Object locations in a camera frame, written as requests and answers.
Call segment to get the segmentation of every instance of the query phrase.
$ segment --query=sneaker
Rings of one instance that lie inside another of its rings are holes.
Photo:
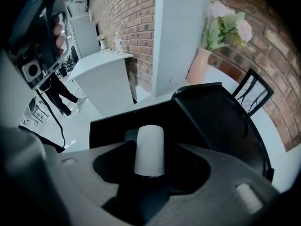
[[[79,105],[80,103],[84,102],[86,100],[87,97],[83,97],[83,98],[79,98],[76,102],[77,105]]]
[[[79,109],[79,108],[76,108],[75,110],[72,110],[72,111],[71,111],[71,114],[69,115],[69,117],[74,116],[74,115],[77,115],[79,112],[80,112],[80,109]]]

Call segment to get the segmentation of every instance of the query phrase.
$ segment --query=brick wall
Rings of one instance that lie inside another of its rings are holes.
[[[115,49],[114,37],[119,32],[126,53],[131,79],[146,91],[151,91],[155,0],[91,0],[93,18],[107,45]]]
[[[209,64],[238,82],[253,68],[271,86],[274,95],[264,109],[289,151],[301,142],[300,53],[282,19],[265,0],[219,1],[246,13],[253,38],[247,48],[231,46],[216,50]]]

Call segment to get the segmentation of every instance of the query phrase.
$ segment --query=white table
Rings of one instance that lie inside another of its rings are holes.
[[[76,63],[68,81],[76,80],[103,117],[122,113],[134,104],[124,61],[129,57],[116,51],[89,55]]]

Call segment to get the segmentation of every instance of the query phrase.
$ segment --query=pink vase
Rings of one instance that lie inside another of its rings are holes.
[[[203,83],[206,71],[208,69],[208,58],[210,55],[210,51],[204,48],[198,48],[197,55],[195,56],[186,77],[186,80],[190,84],[196,85]]]

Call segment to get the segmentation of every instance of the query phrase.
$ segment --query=black chair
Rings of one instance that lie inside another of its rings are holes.
[[[232,95],[249,116],[252,116],[273,94],[274,91],[263,78],[249,69]]]

